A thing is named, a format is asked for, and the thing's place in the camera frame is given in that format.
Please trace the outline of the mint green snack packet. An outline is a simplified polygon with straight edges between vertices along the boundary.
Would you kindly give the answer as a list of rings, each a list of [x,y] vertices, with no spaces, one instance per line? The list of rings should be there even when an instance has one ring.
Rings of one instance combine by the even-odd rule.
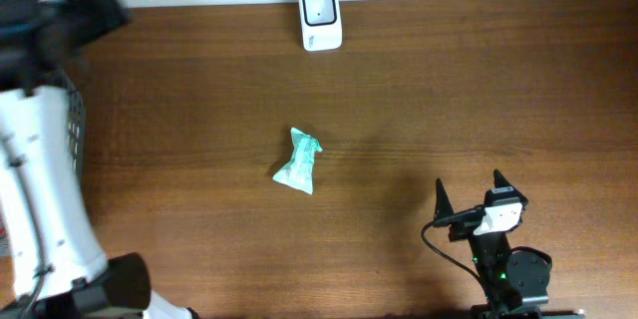
[[[315,155],[321,153],[323,149],[317,139],[296,128],[290,130],[290,136],[293,145],[291,158],[272,179],[312,195]]]

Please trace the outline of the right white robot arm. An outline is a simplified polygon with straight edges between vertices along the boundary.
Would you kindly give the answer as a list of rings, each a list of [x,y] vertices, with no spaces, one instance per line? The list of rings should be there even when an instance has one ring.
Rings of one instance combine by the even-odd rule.
[[[512,247],[507,235],[522,225],[528,199],[499,170],[493,172],[494,188],[483,203],[453,210],[443,182],[438,178],[433,220],[423,227],[446,228],[451,242],[470,245],[474,268],[470,269],[424,243],[443,259],[469,273],[479,284],[486,305],[472,308],[476,318],[540,318],[540,307],[549,301],[552,258],[528,246]]]

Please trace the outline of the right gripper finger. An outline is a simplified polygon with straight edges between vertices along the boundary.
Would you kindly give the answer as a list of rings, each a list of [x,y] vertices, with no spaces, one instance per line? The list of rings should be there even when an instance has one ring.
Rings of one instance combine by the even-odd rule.
[[[446,224],[448,219],[452,217],[455,212],[451,205],[448,194],[445,190],[444,184],[440,178],[436,179],[436,206],[433,218],[433,224]]]
[[[504,177],[504,175],[496,168],[493,171],[494,194],[515,192],[515,187]]]

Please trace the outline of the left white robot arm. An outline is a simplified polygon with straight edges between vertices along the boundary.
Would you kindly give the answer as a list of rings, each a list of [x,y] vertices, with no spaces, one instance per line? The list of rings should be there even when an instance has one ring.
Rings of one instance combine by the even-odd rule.
[[[120,0],[1,0],[1,219],[14,270],[5,318],[191,318],[143,258],[109,258],[78,170],[85,119],[64,62],[130,20]]]

